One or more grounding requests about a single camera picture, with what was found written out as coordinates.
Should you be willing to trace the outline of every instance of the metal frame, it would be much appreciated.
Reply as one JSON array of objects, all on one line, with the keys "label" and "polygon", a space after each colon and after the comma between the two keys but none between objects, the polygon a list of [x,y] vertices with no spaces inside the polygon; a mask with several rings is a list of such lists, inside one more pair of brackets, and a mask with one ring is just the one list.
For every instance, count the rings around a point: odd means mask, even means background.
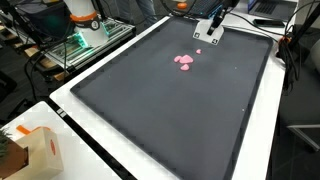
[{"label": "metal frame", "polygon": [[[135,35],[135,27],[129,24],[124,24],[120,21],[109,18],[107,21],[104,21],[105,25],[114,24],[116,25],[110,33],[110,39],[105,44],[95,47],[95,48],[78,48],[72,51],[68,55],[66,61],[66,69],[79,69],[91,62],[104,52],[110,50],[114,46],[120,44],[121,41],[130,38]],[[47,58],[54,61],[61,67],[64,67],[64,45],[59,44],[48,53],[45,54]]]},{"label": "metal frame", "polygon": [[305,141],[308,145],[310,145],[316,152],[320,150],[320,145],[317,144],[314,140],[312,140],[306,133],[301,131],[301,129],[307,128],[320,128],[320,124],[315,125],[292,125],[287,126],[287,128],[300,137],[303,141]]}]

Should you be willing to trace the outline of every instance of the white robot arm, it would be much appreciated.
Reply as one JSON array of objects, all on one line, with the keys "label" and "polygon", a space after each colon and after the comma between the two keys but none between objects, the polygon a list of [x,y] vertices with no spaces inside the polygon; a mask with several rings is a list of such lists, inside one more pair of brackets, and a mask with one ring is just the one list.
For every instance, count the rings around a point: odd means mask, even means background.
[{"label": "white robot arm", "polygon": [[82,37],[84,47],[97,47],[108,42],[108,32],[100,22],[90,0],[64,0],[75,22],[75,32]]},{"label": "white robot arm", "polygon": [[221,8],[213,19],[200,20],[197,24],[193,37],[195,39],[217,45],[224,33],[221,23],[226,15],[226,12],[227,8]]}]

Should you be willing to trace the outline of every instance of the pink blob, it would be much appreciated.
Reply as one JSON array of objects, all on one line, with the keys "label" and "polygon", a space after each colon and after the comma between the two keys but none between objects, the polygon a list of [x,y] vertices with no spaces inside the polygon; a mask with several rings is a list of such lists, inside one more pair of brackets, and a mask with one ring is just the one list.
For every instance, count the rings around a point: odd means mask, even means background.
[{"label": "pink blob", "polygon": [[181,69],[182,71],[188,71],[189,68],[190,68],[189,65],[188,65],[188,64],[185,64],[185,65],[181,66],[180,69]]},{"label": "pink blob", "polygon": [[198,50],[196,51],[196,53],[197,53],[197,54],[201,54],[201,49],[198,49]]},{"label": "pink blob", "polygon": [[192,57],[190,57],[189,55],[184,55],[184,56],[180,59],[180,63],[181,63],[181,64],[193,63],[193,59],[192,59]]},{"label": "pink blob", "polygon": [[181,58],[182,58],[181,56],[175,57],[175,58],[174,58],[174,62],[179,62]]}]

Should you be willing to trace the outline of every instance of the laptop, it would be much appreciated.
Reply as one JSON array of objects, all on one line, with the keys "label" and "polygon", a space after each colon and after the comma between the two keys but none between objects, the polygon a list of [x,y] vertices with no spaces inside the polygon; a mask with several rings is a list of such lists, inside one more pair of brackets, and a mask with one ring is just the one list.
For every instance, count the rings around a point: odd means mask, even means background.
[{"label": "laptop", "polygon": [[284,0],[249,0],[248,13],[270,19],[288,21],[297,3]]},{"label": "laptop", "polygon": [[[186,2],[188,3],[188,6],[191,6],[193,3],[193,1],[189,0],[187,0]],[[210,19],[214,16],[217,10],[222,7],[222,2],[223,0],[197,0],[193,8],[190,10],[189,16],[195,18]],[[185,13],[189,10],[189,8],[185,10],[174,8],[174,11]]]}]

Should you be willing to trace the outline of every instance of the black tray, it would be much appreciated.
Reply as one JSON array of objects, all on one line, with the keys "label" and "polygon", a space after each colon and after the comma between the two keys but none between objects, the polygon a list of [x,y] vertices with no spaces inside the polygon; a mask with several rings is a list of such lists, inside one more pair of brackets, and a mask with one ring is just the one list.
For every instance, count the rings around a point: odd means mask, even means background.
[{"label": "black tray", "polygon": [[71,91],[178,177],[230,179],[272,40],[225,29],[214,46],[196,24],[170,18]]}]

